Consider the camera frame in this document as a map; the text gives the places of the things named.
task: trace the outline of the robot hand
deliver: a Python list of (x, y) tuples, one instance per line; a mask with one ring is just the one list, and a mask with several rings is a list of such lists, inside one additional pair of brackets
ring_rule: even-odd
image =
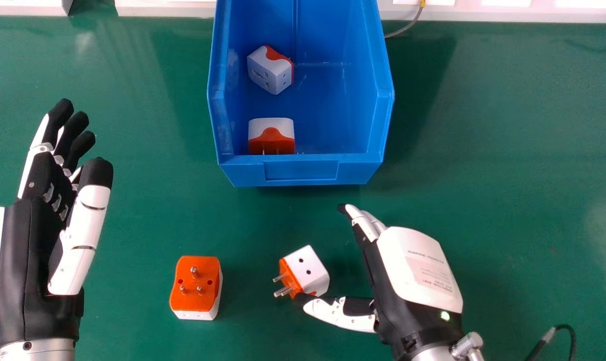
[(0, 360), (71, 361), (82, 284), (111, 194), (113, 167), (95, 158), (87, 114), (60, 100), (28, 151), (16, 202), (0, 207)]
[(439, 243), (409, 228), (388, 228), (367, 211), (341, 204), (363, 254), (372, 299), (298, 293), (305, 313), (338, 327), (372, 332), (395, 361), (482, 361), (479, 334), (464, 335), (464, 302)]

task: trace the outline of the green table surface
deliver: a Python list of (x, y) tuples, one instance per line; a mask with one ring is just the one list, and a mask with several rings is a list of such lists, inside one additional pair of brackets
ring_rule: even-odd
[[(305, 244), (330, 294), (370, 295), (337, 203), (441, 242), (488, 360), (525, 358), (562, 322), (576, 328), (577, 359), (606, 359), (606, 26), (420, 23), (388, 41), (396, 103), (371, 182), (279, 189), (233, 188), (216, 165), (211, 29), (121, 19), (106, 3), (0, 18), (0, 204), (62, 97), (92, 120), (90, 155), (115, 166), (78, 360), (390, 359), (376, 336), (272, 297), (278, 259)], [(221, 260), (214, 322), (170, 311), (183, 254)], [(541, 359), (566, 359), (568, 341)]]

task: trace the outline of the robot wrist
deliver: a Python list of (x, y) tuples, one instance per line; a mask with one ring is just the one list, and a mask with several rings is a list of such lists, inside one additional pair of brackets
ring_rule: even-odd
[(0, 347), (0, 361), (74, 361), (75, 341), (70, 338), (19, 341)]

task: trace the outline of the gray cable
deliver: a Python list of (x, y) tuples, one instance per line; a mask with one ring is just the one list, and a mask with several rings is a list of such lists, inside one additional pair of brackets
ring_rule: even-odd
[(401, 34), (401, 33), (405, 32), (405, 31), (406, 31), (406, 30), (408, 30), (409, 28), (413, 27), (413, 26), (414, 26), (414, 25), (417, 23), (417, 21), (418, 21), (418, 19), (419, 19), (419, 16), (421, 16), (421, 12), (422, 12), (422, 11), (423, 11), (423, 7), (419, 7), (419, 10), (417, 11), (417, 14), (415, 15), (415, 18), (413, 18), (413, 19), (412, 19), (412, 21), (410, 21), (410, 23), (409, 23), (408, 25), (406, 25), (405, 27), (403, 27), (403, 28), (401, 28), (401, 29), (399, 29), (399, 30), (396, 30), (395, 32), (391, 32), (391, 33), (389, 33), (389, 34), (386, 34), (384, 37), (385, 37), (386, 39), (389, 39), (389, 38), (395, 37), (395, 36), (397, 36), (397, 35), (399, 35), (399, 34)]

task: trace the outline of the blue plastic bin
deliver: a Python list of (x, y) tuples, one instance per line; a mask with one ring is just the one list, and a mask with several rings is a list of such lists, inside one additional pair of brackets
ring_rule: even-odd
[[(262, 45), (294, 63), (279, 95), (247, 75)], [(235, 187), (367, 183), (394, 102), (376, 0), (218, 0), (207, 92), (218, 164)], [(296, 154), (248, 155), (255, 117), (293, 119)]]

